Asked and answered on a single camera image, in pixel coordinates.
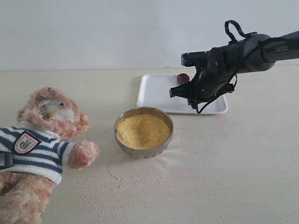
robotic arm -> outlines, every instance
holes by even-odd
[[[230,23],[243,40],[237,41],[229,31]],[[181,56],[181,65],[195,66],[196,74],[190,82],[171,88],[170,97],[186,98],[188,105],[197,113],[201,113],[219,96],[232,93],[237,74],[266,71],[276,61],[299,58],[299,31],[275,38],[257,32],[244,34],[236,21],[229,20],[225,22],[225,32],[231,39],[228,45]],[[206,104],[199,111],[198,104],[204,102]]]

badge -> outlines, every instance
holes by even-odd
[[[14,141],[13,153],[16,155],[28,154],[40,143],[39,139],[25,131]]]

white tray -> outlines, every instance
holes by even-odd
[[[166,113],[197,114],[196,110],[188,105],[187,99],[180,97],[170,98],[169,89],[176,87],[177,75],[175,74],[147,74],[141,78],[137,107],[149,106],[158,108]],[[199,104],[199,110],[205,103]],[[224,114],[228,105],[224,95],[208,105],[201,114]]]

stuffed animal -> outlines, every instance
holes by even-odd
[[[69,142],[89,126],[73,100],[45,87],[18,112],[17,126],[0,128],[0,224],[42,223],[63,166],[85,168],[100,153],[93,142]]]

metal bowl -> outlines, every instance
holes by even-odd
[[[132,117],[135,115],[142,115],[142,114],[149,114],[152,116],[156,116],[165,122],[165,124],[169,127],[170,132],[171,132],[171,134],[166,142],[162,143],[161,145],[159,145],[157,147],[149,148],[149,149],[134,149],[134,148],[125,146],[124,144],[121,143],[121,141],[117,138],[117,126],[126,118],[129,118],[129,117]],[[121,116],[118,117],[118,119],[116,120],[116,122],[114,124],[114,136],[115,136],[115,140],[116,140],[117,144],[121,147],[121,149],[125,153],[133,156],[136,159],[148,159],[148,158],[152,158],[152,157],[155,157],[155,156],[161,154],[168,147],[168,145],[173,137],[173,122],[172,122],[171,118],[165,112],[163,112],[157,108],[137,107],[137,108],[133,108],[133,109],[130,109],[130,110],[124,112]]]

